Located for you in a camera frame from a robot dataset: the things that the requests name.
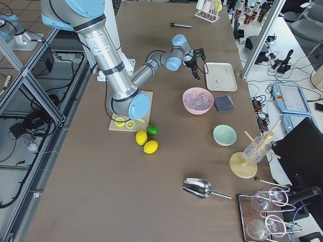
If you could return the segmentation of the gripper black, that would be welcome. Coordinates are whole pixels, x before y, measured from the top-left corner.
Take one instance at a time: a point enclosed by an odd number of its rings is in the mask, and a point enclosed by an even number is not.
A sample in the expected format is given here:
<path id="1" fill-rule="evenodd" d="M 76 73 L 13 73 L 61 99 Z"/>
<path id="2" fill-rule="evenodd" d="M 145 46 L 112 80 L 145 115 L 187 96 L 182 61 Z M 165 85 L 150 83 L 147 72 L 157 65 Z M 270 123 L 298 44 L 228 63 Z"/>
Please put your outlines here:
<path id="1" fill-rule="evenodd" d="M 186 55 L 186 57 L 189 57 L 189 59 L 185 60 L 184 64 L 192 70 L 192 75 L 194 78 L 200 80 L 201 78 L 198 74 L 199 67 L 197 64 L 197 59 L 200 57 L 203 61 L 205 61 L 204 49 L 193 49 L 189 54 Z"/>

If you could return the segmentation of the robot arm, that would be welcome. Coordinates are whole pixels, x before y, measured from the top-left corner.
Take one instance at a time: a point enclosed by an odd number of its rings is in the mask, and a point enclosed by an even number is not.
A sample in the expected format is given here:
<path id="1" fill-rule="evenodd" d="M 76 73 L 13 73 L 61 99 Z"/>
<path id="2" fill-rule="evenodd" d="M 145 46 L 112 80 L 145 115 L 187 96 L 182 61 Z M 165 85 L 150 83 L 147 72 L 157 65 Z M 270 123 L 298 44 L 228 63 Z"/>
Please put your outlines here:
<path id="1" fill-rule="evenodd" d="M 197 57 L 205 59 L 203 48 L 192 49 L 182 34 L 173 37 L 170 52 L 148 55 L 146 62 L 132 76 L 105 27 L 105 1 L 41 1 L 41 16 L 45 25 L 80 34 L 111 86 L 112 96 L 106 96 L 105 109 L 117 115 L 140 119 L 150 109 L 149 97 L 140 87 L 160 67 L 177 71 L 181 65 L 189 67 L 194 78 L 199 79 Z"/>

